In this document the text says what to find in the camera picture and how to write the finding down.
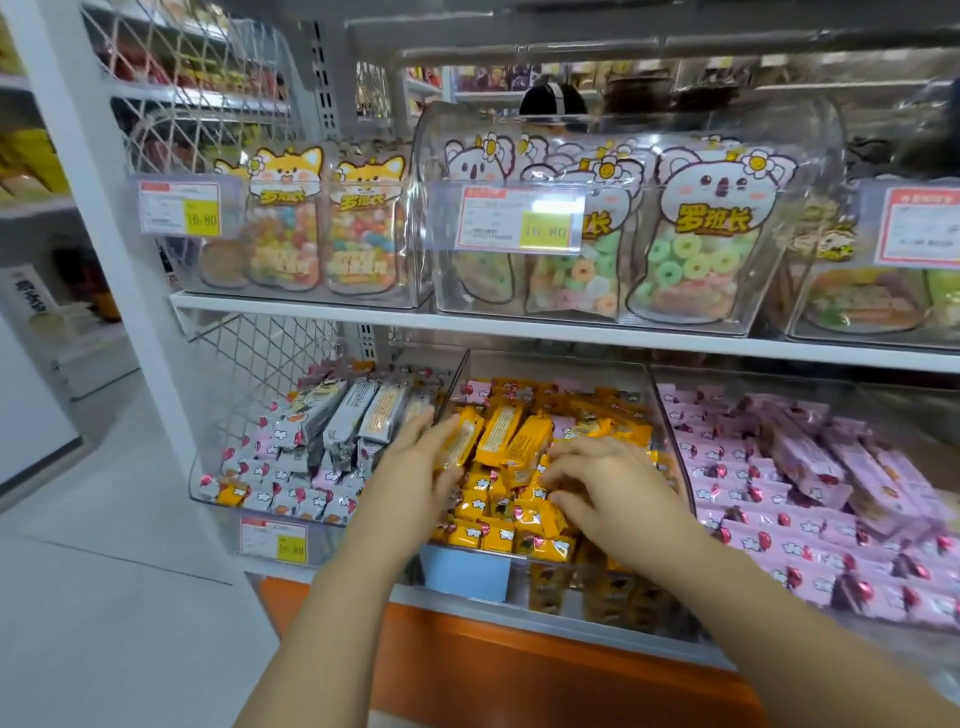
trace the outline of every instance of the hand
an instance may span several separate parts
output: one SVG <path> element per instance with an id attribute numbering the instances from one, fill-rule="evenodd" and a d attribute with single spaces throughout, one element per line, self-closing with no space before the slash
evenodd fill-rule
<path id="1" fill-rule="evenodd" d="M 563 490 L 550 500 L 610 556 L 662 586 L 684 566 L 689 548 L 708 539 L 642 449 L 613 437 L 580 437 L 549 454 L 542 480 L 579 480 L 592 505 Z"/>
<path id="2" fill-rule="evenodd" d="M 458 419 L 439 425 L 433 409 L 407 423 L 383 453 L 364 487 L 344 534 L 342 554 L 358 557 L 364 568 L 396 577 L 437 526 L 462 468 L 433 473 L 433 465 Z"/>

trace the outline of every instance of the person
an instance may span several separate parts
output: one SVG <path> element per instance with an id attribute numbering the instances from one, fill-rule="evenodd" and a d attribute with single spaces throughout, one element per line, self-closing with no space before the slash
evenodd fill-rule
<path id="1" fill-rule="evenodd" d="M 434 475 L 456 418 L 431 426 L 432 418 L 416 418 L 387 448 L 340 551 L 314 579 L 235 728 L 367 724 L 390 590 L 462 474 Z M 613 438 L 579 438 L 555 445 L 551 459 L 546 482 L 579 480 L 589 499 L 555 491 L 553 502 L 610 556 L 686 604 L 777 725 L 960 725 L 960 709 L 920 675 L 900 670 L 749 556 L 710 538 L 642 450 Z"/>

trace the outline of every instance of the price sign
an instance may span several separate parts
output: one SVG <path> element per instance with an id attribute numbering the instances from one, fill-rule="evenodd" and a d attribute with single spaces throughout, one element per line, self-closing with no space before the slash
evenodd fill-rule
<path id="1" fill-rule="evenodd" d="M 580 190 L 465 187 L 455 248 L 576 255 L 586 195 Z"/>
<path id="2" fill-rule="evenodd" d="M 240 553 L 306 564 L 306 526 L 245 518 L 240 522 Z"/>
<path id="3" fill-rule="evenodd" d="M 960 188 L 888 189 L 875 264 L 960 270 Z"/>
<path id="4" fill-rule="evenodd" d="M 218 237 L 220 185 L 216 182 L 139 182 L 140 229 L 161 235 Z"/>

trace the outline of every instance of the yellow price label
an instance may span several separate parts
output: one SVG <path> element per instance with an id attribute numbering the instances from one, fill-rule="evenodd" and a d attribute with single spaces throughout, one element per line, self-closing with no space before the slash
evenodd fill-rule
<path id="1" fill-rule="evenodd" d="M 302 536 L 277 536 L 276 559 L 291 564 L 306 564 L 306 539 Z"/>
<path id="2" fill-rule="evenodd" d="M 216 200 L 184 200 L 183 222 L 187 235 L 219 237 L 220 206 Z"/>
<path id="3" fill-rule="evenodd" d="M 523 210 L 520 248 L 569 248 L 573 215 Z"/>

